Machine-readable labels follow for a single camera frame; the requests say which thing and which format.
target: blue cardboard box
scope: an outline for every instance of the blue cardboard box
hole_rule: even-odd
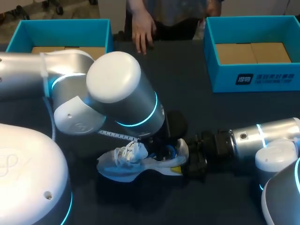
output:
[[[218,44],[247,47],[258,43],[281,44],[289,62],[221,64]],[[240,53],[252,57],[248,48],[240,48]],[[256,59],[264,53],[256,52]],[[300,24],[294,16],[209,17],[204,54],[213,92],[300,90]]]
[[[105,48],[113,51],[108,19],[23,20],[20,21],[6,52],[31,53],[35,47]]]

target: shoe sole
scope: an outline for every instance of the shoe sole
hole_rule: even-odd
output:
[[[151,168],[148,170],[155,170],[155,171],[157,171],[163,175],[167,175],[167,176],[182,176],[182,173],[174,172],[170,168]],[[100,174],[110,180],[113,180],[113,181],[130,183],[130,182],[134,181],[144,171],[141,171],[134,175],[124,176],[124,177],[113,177],[113,176],[104,175],[102,173],[100,173]]]

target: yellow shoe label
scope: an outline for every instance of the yellow shoe label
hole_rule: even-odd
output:
[[[172,167],[171,171],[174,172],[174,173],[182,174],[182,172],[181,172],[181,166]]]

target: white shoelace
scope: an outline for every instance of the white shoelace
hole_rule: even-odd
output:
[[[133,144],[135,144],[135,142],[130,142],[128,145],[126,145],[126,147],[122,147],[114,151],[114,161],[117,166],[121,166],[124,163],[129,163],[128,154],[133,151],[131,148]]]

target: person's right hand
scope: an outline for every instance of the person's right hand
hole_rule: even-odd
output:
[[[132,14],[132,40],[135,43],[137,52],[141,49],[146,54],[146,39],[150,46],[153,46],[152,34],[155,33],[156,26],[151,15],[146,9]]]

